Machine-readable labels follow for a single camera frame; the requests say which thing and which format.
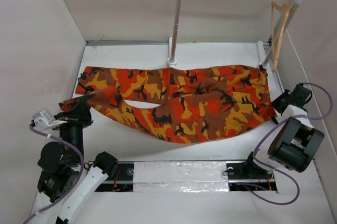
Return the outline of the orange camouflage trousers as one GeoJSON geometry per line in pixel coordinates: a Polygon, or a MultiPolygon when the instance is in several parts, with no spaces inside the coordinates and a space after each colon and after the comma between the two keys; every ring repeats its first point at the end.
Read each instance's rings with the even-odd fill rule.
{"type": "Polygon", "coordinates": [[[206,69],[114,69],[88,66],[76,98],[106,117],[172,143],[190,144],[243,134],[276,115],[267,72],[245,65],[206,69]]]}

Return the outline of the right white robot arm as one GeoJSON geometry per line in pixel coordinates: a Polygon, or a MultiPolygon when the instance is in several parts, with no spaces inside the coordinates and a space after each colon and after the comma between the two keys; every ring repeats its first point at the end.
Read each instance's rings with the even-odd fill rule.
{"type": "Polygon", "coordinates": [[[299,83],[272,101],[285,123],[269,146],[267,157],[298,173],[307,169],[324,139],[324,133],[314,128],[304,108],[311,98],[312,91],[299,83]]]}

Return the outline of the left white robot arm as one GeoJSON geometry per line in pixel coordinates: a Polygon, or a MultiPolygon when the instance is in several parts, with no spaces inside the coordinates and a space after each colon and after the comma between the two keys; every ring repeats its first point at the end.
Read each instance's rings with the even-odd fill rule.
{"type": "Polygon", "coordinates": [[[33,115],[30,130],[51,141],[41,150],[42,169],[37,201],[42,204],[33,223],[74,223],[90,196],[105,180],[117,175],[118,159],[99,153],[85,164],[83,129],[93,123],[87,94],[60,103],[61,112],[43,109],[33,115]]]}

